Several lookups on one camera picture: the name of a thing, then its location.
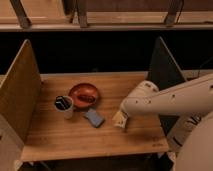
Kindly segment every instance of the red bowl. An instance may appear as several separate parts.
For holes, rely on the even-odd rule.
[[[94,105],[99,99],[98,89],[90,83],[80,83],[72,87],[68,94],[76,108],[87,108]]]

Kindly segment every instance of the wooden table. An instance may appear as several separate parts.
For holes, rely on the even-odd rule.
[[[142,80],[141,73],[103,73],[48,76],[32,116],[21,160],[45,161],[168,151],[157,115],[133,116],[125,132],[113,125],[112,117],[124,97]],[[67,95],[76,84],[94,84],[101,99],[94,108],[105,118],[94,128],[75,111],[65,120],[54,106],[55,97]]]

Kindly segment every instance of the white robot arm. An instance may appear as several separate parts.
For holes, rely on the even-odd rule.
[[[122,101],[121,110],[128,115],[204,116],[184,143],[176,171],[213,170],[213,74],[159,91],[150,81],[141,82]]]
[[[213,110],[213,74],[159,91],[150,81],[142,81],[121,103],[128,115],[203,116]]]

